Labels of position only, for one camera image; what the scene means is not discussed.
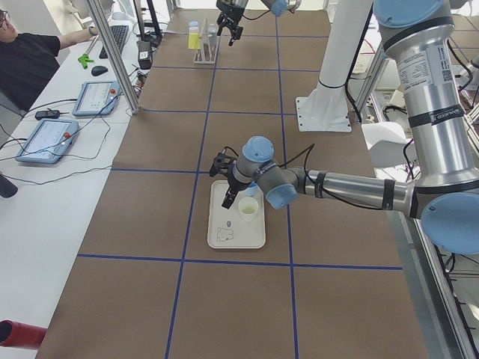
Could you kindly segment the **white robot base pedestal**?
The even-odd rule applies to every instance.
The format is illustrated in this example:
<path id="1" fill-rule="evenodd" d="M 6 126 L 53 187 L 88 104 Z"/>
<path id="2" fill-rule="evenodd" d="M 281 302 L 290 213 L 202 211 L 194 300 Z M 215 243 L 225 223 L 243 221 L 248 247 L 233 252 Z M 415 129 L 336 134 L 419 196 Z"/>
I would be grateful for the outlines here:
<path id="1" fill-rule="evenodd" d="M 296 98 L 301 132 L 350 132 L 346 83 L 356 63 L 372 1 L 339 1 L 329 34 L 318 83 L 307 97 Z"/>

